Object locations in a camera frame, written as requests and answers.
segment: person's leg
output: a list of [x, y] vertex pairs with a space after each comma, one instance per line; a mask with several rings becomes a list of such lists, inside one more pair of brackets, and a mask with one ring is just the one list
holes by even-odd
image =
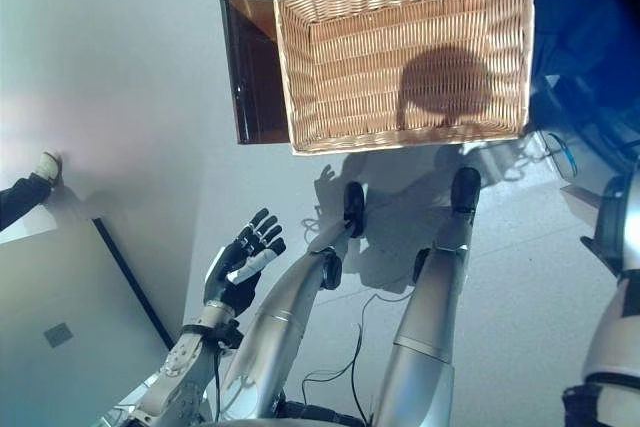
[[60, 171], [60, 161], [45, 152], [28, 179], [19, 179], [10, 189], [0, 191], [0, 231], [44, 202], [60, 180]]
[[0, 192], [0, 231], [6, 229], [51, 194], [51, 184], [36, 174], [19, 179]]

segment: black wheel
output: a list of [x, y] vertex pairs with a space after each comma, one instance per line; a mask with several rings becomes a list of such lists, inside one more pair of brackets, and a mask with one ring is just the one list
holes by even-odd
[[344, 188], [344, 221], [354, 225], [351, 237], [364, 232], [364, 191], [358, 182], [349, 182]]
[[481, 187], [482, 178], [476, 169], [472, 167], [458, 169], [451, 186], [451, 209], [454, 212], [475, 212]]

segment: shoe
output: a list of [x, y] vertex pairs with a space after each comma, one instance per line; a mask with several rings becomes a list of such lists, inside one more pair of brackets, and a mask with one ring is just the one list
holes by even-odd
[[43, 152], [40, 156], [40, 163], [33, 173], [49, 182], [51, 187], [55, 187], [60, 181], [62, 162], [55, 155]]

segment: black trousers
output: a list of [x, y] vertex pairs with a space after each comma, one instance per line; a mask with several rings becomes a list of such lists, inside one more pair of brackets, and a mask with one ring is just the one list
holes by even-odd
[[51, 194], [51, 185], [36, 174], [19, 179], [13, 187], [0, 191], [0, 231], [6, 229]]

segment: silver robot leg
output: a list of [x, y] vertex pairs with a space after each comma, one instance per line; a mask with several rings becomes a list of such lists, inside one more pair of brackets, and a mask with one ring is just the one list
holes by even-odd
[[345, 189], [344, 222], [321, 233], [280, 278], [256, 313], [221, 389], [221, 420], [269, 418], [275, 409], [309, 320], [316, 294], [335, 289], [341, 252], [364, 227], [364, 194]]
[[416, 288], [393, 342], [373, 420], [376, 427], [449, 425], [456, 307], [464, 282], [480, 180], [474, 169], [457, 172], [451, 192], [451, 217], [438, 231], [428, 253], [418, 254]]

